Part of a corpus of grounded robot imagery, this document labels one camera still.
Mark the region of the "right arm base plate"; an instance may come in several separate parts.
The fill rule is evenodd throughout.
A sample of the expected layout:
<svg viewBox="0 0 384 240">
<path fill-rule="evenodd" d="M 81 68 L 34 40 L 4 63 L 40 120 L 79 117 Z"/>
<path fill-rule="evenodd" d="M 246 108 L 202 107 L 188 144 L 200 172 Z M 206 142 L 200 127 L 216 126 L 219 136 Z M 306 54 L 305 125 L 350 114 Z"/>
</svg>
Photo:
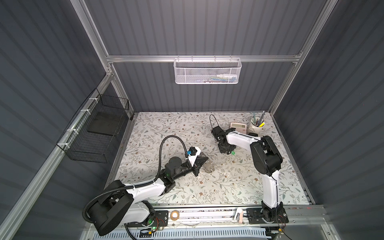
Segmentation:
<svg viewBox="0 0 384 240">
<path fill-rule="evenodd" d="M 287 224 L 288 215 L 284 208 L 248 208 L 246 216 L 250 224 Z"/>
</svg>

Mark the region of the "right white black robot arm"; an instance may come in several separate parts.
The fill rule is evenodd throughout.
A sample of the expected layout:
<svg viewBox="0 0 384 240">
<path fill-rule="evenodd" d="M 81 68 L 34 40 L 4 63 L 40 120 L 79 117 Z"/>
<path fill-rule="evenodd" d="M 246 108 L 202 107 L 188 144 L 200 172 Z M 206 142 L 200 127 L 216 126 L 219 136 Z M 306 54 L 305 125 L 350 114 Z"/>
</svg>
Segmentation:
<svg viewBox="0 0 384 240">
<path fill-rule="evenodd" d="M 262 175 L 263 200 L 261 217 L 266 223 L 284 224 L 289 219 L 279 199 L 279 174 L 283 157 L 269 136 L 254 137 L 231 128 L 216 126 L 211 130 L 220 152 L 230 154 L 236 147 L 249 151 L 256 170 Z"/>
</svg>

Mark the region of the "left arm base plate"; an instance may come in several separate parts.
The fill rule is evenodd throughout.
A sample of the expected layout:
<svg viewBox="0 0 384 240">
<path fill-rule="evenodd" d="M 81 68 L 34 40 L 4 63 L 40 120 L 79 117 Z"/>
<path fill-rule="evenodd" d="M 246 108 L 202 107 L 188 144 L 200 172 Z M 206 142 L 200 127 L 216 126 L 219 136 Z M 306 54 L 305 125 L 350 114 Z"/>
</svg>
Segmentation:
<svg viewBox="0 0 384 240">
<path fill-rule="evenodd" d="M 144 228 L 144 227 L 167 227 L 169 220 L 169 211 L 155 211 L 154 216 L 150 216 L 148 221 L 144 221 L 142 223 L 132 222 L 128 223 L 128 227 L 130 228 Z"/>
</svg>

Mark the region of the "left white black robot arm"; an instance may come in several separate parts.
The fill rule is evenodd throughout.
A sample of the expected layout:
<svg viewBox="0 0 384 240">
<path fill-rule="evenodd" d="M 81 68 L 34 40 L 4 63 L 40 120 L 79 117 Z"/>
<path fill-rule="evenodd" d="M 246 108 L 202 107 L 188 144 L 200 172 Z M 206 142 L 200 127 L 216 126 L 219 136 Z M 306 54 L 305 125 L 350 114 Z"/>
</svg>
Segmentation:
<svg viewBox="0 0 384 240">
<path fill-rule="evenodd" d="M 113 181 L 103 193 L 86 204 L 83 217 L 93 224 L 100 236 L 112 232 L 121 224 L 152 224 L 156 211 L 147 201 L 170 192 L 176 185 L 176 179 L 193 173 L 196 177 L 209 157 L 188 156 L 185 161 L 172 157 L 160 171 L 159 178 L 146 186 L 127 186 L 120 180 Z"/>
</svg>

